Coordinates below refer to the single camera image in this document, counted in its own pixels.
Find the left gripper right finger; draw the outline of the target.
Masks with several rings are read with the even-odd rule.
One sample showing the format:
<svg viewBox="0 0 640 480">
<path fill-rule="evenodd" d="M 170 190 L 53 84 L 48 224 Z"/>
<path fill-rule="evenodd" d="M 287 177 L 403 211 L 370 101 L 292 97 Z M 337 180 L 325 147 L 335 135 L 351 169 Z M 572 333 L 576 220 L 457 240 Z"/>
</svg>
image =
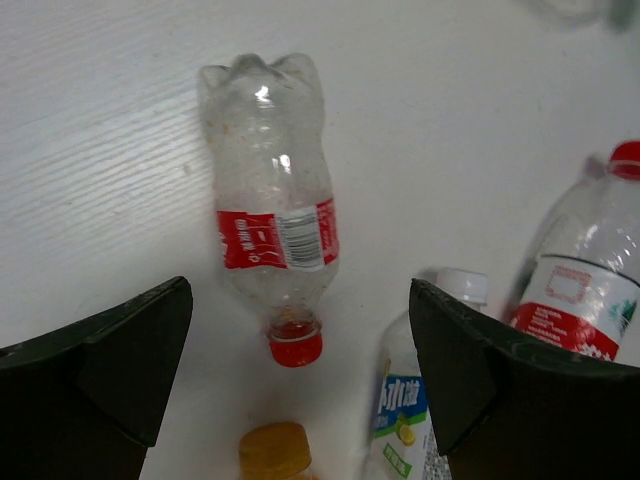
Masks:
<svg viewBox="0 0 640 480">
<path fill-rule="evenodd" d="M 515 330 L 414 280 L 409 317 L 456 479 L 635 479 L 639 371 Z"/>
</svg>

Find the clear bottle red white label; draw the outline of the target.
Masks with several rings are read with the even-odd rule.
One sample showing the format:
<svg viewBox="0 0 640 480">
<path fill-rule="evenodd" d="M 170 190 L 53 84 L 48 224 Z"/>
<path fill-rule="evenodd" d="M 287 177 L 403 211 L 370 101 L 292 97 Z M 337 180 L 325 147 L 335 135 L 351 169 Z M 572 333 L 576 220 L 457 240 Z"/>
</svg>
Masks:
<svg viewBox="0 0 640 480">
<path fill-rule="evenodd" d="M 627 140 L 552 207 L 527 255 L 508 323 L 612 361 L 638 309 L 639 143 Z"/>
</svg>

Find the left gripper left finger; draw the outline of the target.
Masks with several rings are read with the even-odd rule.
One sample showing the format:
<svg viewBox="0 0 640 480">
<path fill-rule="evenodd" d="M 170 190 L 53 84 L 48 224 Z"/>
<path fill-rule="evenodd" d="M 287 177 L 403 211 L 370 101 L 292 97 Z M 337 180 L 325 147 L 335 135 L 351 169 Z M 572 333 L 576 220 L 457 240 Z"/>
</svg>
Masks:
<svg viewBox="0 0 640 480">
<path fill-rule="evenodd" d="M 1 350 L 4 479 L 137 479 L 156 445 L 193 296 L 174 277 Z"/>
</svg>

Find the small clear bottle red label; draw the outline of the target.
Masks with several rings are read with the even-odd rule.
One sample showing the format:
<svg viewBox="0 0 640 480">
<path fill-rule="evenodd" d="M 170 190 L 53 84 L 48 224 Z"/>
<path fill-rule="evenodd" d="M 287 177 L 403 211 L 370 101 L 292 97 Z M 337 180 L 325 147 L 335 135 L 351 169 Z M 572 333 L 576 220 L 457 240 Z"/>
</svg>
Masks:
<svg viewBox="0 0 640 480">
<path fill-rule="evenodd" d="M 309 365 L 322 353 L 316 308 L 340 251 L 318 70 L 302 53 L 204 66 L 198 107 L 225 272 L 265 319 L 273 360 Z"/>
</svg>

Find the clear bottle blue green label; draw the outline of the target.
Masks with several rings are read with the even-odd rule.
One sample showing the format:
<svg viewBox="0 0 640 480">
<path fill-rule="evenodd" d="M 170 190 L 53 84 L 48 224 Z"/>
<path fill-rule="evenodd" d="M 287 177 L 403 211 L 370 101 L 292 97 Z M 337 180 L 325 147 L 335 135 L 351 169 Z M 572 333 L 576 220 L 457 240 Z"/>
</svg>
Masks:
<svg viewBox="0 0 640 480">
<path fill-rule="evenodd" d="M 376 387 L 368 452 L 360 477 L 449 479 L 448 460 L 437 450 L 407 311 L 384 331 Z"/>
</svg>

